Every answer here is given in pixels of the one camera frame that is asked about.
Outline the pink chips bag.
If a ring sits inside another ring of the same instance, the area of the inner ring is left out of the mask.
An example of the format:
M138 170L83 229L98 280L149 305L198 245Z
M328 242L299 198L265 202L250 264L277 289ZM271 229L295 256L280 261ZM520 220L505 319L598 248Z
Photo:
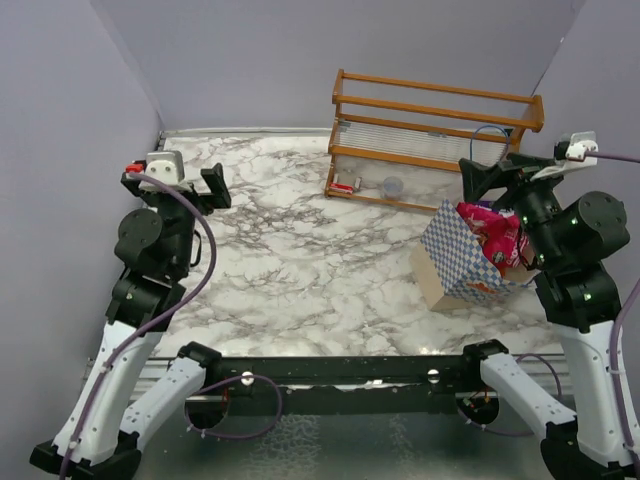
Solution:
M484 256L502 276L528 262L526 237L518 217L511 212L496 211L484 204L460 202L456 211L480 244Z

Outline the blue checkered paper bag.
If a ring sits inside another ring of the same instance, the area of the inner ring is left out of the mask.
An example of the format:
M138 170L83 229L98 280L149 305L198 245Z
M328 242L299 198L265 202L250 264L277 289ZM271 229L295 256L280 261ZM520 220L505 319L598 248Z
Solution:
M468 225L456 211L463 199L462 182L455 181L435 216L424 230L420 243L412 250L409 262L418 286L431 311L446 311L472 306L491 306L509 299L533 281L534 254L529 246L518 268L502 276L484 256ZM492 208L489 200L479 200Z

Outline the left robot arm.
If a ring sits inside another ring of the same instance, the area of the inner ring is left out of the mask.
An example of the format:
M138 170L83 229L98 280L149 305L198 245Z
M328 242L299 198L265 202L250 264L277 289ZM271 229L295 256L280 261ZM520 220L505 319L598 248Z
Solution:
M200 176L205 193L185 180L181 162L136 161L125 168L122 185L144 205L118 227L114 253L124 270L112 289L100 348L68 420L34 447L31 465L61 479L130 479L149 439L180 403L220 385L219 353L192 342L153 387L130 399L173 315L215 268L208 265L192 290L181 283L200 261L193 244L214 239L207 216L231 206L221 164Z

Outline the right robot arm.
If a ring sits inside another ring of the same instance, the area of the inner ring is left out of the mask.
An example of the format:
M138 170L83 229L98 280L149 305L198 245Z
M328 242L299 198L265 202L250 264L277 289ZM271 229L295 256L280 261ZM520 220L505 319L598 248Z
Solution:
M626 211L600 191L562 207L558 164L510 153L492 166L461 159L459 167L465 201L503 189L495 207L513 211L530 241L536 294L564 351L575 406L551 396L496 342L465 347L476 357L460 365L459 378L472 391L492 388L515 410L554 478L635 478L639 420L619 344L630 306L603 265L630 241Z

